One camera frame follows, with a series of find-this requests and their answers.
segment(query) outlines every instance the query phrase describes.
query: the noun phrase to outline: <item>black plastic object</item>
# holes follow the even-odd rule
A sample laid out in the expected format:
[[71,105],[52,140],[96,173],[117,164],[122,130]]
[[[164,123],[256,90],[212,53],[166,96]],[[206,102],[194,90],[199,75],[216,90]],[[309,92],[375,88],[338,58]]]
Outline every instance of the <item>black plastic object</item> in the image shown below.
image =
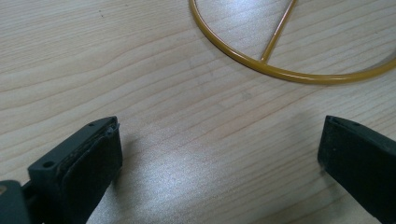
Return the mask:
[[[22,189],[15,181],[0,182],[7,188],[0,195],[0,223],[86,223],[121,166],[117,118],[92,122],[34,162]],[[7,206],[13,202],[18,205]],[[9,212],[3,213],[3,206]]]
[[328,116],[318,161],[371,215],[382,223],[396,222],[396,142]]

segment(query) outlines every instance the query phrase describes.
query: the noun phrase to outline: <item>circular metal frame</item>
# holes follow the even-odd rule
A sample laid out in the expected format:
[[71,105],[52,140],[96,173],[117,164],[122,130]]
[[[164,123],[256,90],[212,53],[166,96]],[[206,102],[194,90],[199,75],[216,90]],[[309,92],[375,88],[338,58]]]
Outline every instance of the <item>circular metal frame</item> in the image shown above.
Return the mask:
[[314,74],[293,72],[267,64],[266,61],[272,51],[272,48],[275,46],[275,42],[279,38],[281,30],[283,29],[283,26],[285,24],[285,21],[287,20],[289,14],[291,13],[291,10],[294,7],[295,3],[296,0],[291,1],[288,10],[283,16],[281,23],[277,27],[276,32],[274,33],[274,37],[270,41],[267,50],[262,55],[261,60],[252,59],[251,57],[230,47],[224,41],[222,41],[204,22],[204,19],[199,13],[196,0],[190,0],[190,8],[191,8],[192,16],[195,19],[195,22],[197,23],[201,31],[204,33],[204,35],[210,40],[210,42],[212,42],[216,47],[218,47],[221,51],[223,51],[225,54],[227,54],[229,57],[233,58],[237,62],[271,77],[277,77],[288,81],[307,83],[307,84],[321,84],[321,85],[341,84],[341,83],[360,81],[370,77],[377,77],[396,67],[396,58],[393,58],[390,61],[386,63],[382,63],[379,66],[360,72],[343,74],[343,75],[314,75]]

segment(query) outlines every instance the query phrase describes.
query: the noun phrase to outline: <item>wooden table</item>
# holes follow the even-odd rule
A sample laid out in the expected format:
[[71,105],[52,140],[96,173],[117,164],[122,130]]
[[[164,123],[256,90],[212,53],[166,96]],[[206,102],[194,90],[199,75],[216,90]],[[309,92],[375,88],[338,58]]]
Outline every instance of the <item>wooden table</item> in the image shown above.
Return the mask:
[[[258,57],[288,1],[197,0]],[[396,138],[396,70],[336,86],[254,72],[214,47],[187,0],[0,2],[0,177],[86,123],[120,120],[124,165],[89,223],[377,223],[317,163],[326,115]],[[394,0],[300,0],[270,64],[365,69],[396,46]]]

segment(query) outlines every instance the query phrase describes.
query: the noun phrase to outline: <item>light wooden surface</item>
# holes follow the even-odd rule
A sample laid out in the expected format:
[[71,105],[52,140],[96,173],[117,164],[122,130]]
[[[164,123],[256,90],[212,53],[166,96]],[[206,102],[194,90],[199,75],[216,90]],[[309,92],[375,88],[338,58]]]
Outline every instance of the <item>light wooden surface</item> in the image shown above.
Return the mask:
[[[260,57],[288,1],[197,0]],[[270,64],[346,73],[396,52],[396,1],[300,0]],[[90,223],[377,223],[317,163],[326,115],[396,139],[396,70],[313,86],[258,74],[188,1],[0,1],[0,178],[89,121],[120,120],[124,166]]]

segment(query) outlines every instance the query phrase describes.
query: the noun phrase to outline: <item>small hole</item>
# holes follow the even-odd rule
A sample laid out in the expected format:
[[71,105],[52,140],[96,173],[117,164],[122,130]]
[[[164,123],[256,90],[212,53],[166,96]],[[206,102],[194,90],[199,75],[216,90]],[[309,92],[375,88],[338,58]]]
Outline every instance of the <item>small hole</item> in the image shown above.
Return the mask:
[[0,195],[4,194],[7,191],[7,187],[4,185],[0,185]]
[[43,167],[44,168],[50,168],[54,164],[55,164],[55,162],[53,162],[53,161],[46,161],[46,162],[44,162]]

